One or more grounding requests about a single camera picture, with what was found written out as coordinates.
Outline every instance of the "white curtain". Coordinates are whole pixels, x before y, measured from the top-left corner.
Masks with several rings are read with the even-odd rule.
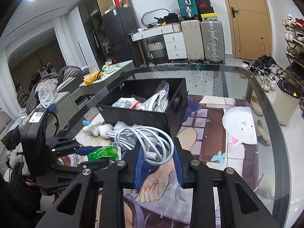
[[[0,107],[12,118],[19,117],[21,109],[16,95],[15,85],[9,70],[6,50],[0,52]]]
[[[76,49],[67,25],[66,17],[64,15],[56,17],[55,19],[52,19],[52,22],[56,38],[66,65],[77,66],[79,68],[84,67],[85,65],[79,59],[76,53]]]

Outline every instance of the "teal suitcase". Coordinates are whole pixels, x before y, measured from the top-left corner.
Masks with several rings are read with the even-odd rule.
[[[181,11],[181,15],[184,19],[199,18],[199,11],[197,9],[195,0],[177,0]]]

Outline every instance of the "blue butterfly print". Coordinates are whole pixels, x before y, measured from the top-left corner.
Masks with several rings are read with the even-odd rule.
[[[225,157],[226,153],[222,154],[222,151],[219,151],[217,155],[214,155],[211,159],[211,161],[216,161],[217,163],[220,164],[220,166],[223,166],[225,163]]]

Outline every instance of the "silver suitcase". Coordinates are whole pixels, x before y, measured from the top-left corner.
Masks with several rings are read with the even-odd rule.
[[[199,20],[182,21],[184,41],[189,60],[204,60],[204,45]]]
[[[225,64],[225,42],[220,21],[202,21],[201,30],[207,63]]]

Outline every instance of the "mirror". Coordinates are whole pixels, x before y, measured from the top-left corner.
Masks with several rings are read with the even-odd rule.
[[[171,11],[166,8],[159,8],[159,9],[151,10],[142,15],[141,22],[144,26],[148,26],[150,24],[157,23],[157,19],[155,19],[154,17],[164,18],[169,13],[171,13]]]

